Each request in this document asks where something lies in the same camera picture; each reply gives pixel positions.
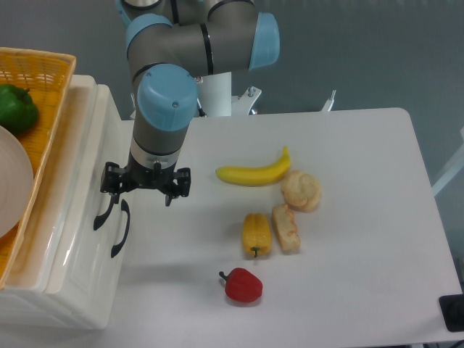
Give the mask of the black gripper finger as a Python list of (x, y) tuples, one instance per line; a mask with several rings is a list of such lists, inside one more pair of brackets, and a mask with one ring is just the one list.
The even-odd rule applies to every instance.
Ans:
[(106, 162), (101, 174), (100, 192), (109, 194), (114, 204), (119, 203), (120, 194), (123, 193), (123, 179), (126, 170), (114, 162)]
[(172, 171), (164, 185), (165, 189), (165, 206), (169, 207), (172, 200), (178, 197), (187, 197), (191, 188), (191, 169), (183, 167)]

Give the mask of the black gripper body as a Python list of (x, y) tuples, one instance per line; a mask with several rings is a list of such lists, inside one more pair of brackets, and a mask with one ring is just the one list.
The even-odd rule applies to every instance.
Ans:
[(122, 188), (127, 192), (134, 189), (151, 189), (168, 196), (178, 196), (174, 168), (175, 165), (162, 168), (161, 164), (153, 164), (149, 169), (134, 159), (129, 159), (122, 176)]

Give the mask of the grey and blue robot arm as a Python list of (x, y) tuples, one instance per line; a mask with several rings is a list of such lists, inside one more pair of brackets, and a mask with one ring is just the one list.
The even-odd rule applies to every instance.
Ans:
[(188, 196), (189, 168), (177, 168), (199, 111), (197, 79), (274, 64), (280, 35), (253, 1), (118, 1), (135, 101), (127, 165), (105, 165), (101, 191), (112, 204), (136, 189)]

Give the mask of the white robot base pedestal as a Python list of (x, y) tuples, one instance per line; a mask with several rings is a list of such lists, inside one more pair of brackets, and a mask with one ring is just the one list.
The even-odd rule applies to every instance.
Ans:
[(233, 96), (230, 72), (195, 78), (199, 88), (197, 106), (200, 117), (241, 117), (255, 115), (254, 105), (262, 90), (250, 86), (242, 95)]

